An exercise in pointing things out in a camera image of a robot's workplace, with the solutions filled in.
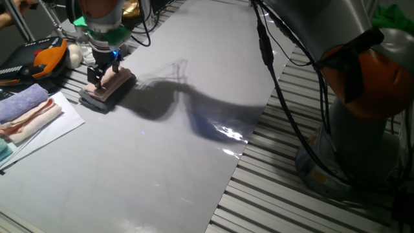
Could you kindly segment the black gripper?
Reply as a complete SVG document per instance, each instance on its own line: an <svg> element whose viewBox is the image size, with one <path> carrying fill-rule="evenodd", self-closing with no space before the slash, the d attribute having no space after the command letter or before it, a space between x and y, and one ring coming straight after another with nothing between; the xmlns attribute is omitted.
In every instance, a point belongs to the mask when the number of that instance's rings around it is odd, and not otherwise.
<svg viewBox="0 0 414 233"><path fill-rule="evenodd" d="M119 73L122 55L119 49L110 48L92 47L92 52L95 64L87 68L87 81L99 89L102 86L103 71L112 67L114 73Z"/></svg>

